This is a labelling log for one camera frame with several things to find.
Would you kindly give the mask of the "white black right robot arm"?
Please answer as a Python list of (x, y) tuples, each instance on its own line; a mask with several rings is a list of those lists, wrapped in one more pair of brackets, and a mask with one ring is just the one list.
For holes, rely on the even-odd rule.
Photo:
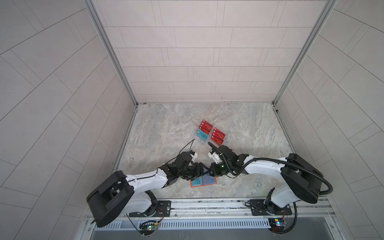
[(333, 191), (323, 175), (297, 154), (280, 159), (257, 158), (248, 154), (236, 155), (224, 145), (216, 147), (211, 142), (208, 145), (212, 148), (209, 157), (215, 161), (208, 171), (212, 177), (266, 175), (285, 181), (286, 186), (272, 188), (263, 202), (264, 209), (271, 214), (300, 200), (315, 204), (320, 195)]

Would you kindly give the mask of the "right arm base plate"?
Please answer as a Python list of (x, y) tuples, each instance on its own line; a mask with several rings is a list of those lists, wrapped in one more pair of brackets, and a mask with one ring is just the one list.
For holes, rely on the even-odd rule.
[(289, 205), (284, 208), (280, 208), (277, 205), (270, 202), (265, 203), (266, 200), (249, 200), (245, 202), (245, 206), (251, 209), (253, 216), (283, 216), (292, 215), (292, 209)]

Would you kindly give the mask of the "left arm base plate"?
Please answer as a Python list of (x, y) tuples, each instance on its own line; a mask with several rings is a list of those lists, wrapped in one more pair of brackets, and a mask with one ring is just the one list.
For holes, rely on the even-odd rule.
[(131, 218), (159, 218), (169, 217), (171, 211), (171, 201), (157, 201), (155, 204), (151, 204), (149, 209), (143, 213), (134, 212), (130, 213)]

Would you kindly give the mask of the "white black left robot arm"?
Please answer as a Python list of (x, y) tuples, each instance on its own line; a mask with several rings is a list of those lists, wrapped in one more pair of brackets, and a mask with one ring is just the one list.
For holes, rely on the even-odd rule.
[(116, 171), (96, 187), (86, 198), (94, 223), (101, 228), (122, 214), (145, 213), (151, 215), (157, 207), (153, 189), (169, 187), (178, 179), (195, 180), (203, 176), (207, 167), (196, 163), (197, 153), (182, 152), (155, 171), (125, 175)]

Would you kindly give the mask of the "orange card holder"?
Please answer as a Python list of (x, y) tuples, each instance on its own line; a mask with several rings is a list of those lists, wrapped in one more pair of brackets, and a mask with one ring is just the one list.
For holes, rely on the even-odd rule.
[(199, 177), (199, 178), (202, 178), (202, 180), (203, 180), (203, 185), (199, 186), (199, 187), (210, 186), (210, 185), (216, 185), (217, 184), (217, 178), (212, 177), (210, 175), (204, 175), (204, 176)]

